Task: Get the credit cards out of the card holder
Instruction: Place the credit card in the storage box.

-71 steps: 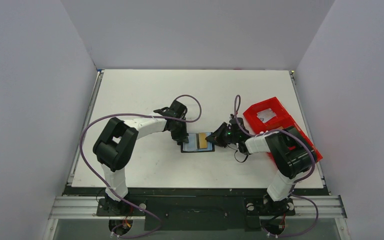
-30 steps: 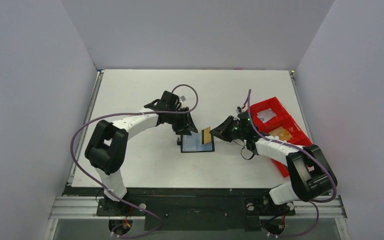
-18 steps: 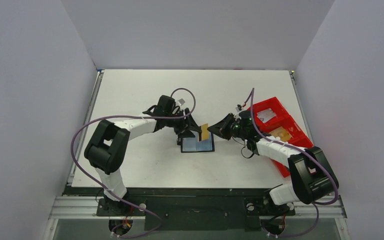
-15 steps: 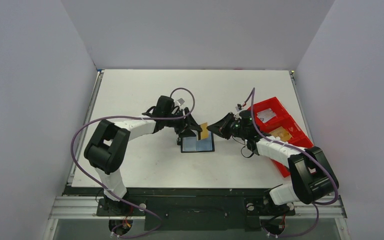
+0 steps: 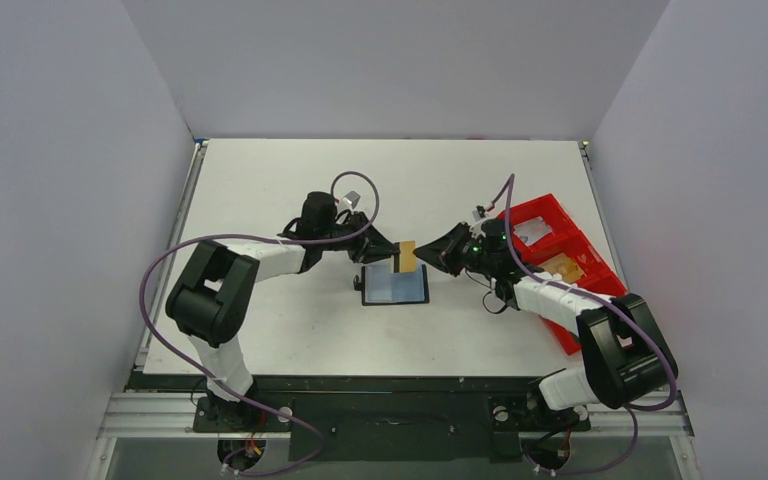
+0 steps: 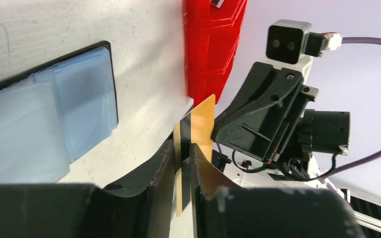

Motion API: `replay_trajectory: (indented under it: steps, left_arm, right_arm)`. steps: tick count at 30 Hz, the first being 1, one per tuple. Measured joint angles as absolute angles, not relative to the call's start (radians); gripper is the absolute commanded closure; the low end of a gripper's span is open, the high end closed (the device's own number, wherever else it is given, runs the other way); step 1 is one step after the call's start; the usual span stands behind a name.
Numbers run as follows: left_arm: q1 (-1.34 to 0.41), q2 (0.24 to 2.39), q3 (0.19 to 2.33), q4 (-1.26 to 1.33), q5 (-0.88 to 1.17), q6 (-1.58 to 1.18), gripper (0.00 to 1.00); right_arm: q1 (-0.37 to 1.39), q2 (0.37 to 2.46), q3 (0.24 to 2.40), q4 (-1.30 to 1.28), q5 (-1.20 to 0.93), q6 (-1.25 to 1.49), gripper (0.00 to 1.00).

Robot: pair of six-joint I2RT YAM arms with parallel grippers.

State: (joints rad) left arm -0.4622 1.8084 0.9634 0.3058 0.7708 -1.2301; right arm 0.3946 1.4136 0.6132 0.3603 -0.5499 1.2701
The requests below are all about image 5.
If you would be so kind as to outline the gold card grey stripe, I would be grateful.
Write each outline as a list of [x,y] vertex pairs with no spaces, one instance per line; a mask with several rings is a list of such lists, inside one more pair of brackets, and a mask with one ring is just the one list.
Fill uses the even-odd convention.
[[417,259],[414,253],[415,240],[400,241],[396,243],[398,251],[393,256],[392,271],[397,274],[413,273],[417,269]]

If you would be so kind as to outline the black leather card holder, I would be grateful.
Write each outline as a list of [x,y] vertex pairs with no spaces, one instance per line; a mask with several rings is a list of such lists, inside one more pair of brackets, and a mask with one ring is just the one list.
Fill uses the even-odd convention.
[[393,273],[389,266],[370,264],[353,279],[363,306],[427,304],[430,293],[425,265],[413,272]]

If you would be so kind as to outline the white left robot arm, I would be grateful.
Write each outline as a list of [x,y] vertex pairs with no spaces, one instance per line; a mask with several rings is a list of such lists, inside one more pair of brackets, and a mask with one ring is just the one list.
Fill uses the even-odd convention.
[[301,213],[278,242],[227,246],[199,241],[169,294],[165,313],[195,347],[207,369],[208,390],[221,400],[219,416],[232,429],[251,427],[258,402],[237,337],[257,283],[309,271],[326,251],[344,251],[356,264],[400,252],[362,211],[326,192],[307,195]]

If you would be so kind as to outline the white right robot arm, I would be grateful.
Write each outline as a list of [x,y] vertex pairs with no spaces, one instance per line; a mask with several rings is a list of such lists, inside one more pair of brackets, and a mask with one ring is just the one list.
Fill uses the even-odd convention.
[[677,365],[642,297],[594,293],[525,263],[504,219],[461,222],[414,254],[452,276],[484,276],[507,307],[546,319],[578,339],[581,365],[544,377],[525,398],[532,424],[548,427],[564,410],[591,403],[645,410],[639,398],[662,386],[669,388],[668,398],[649,410],[674,402]]

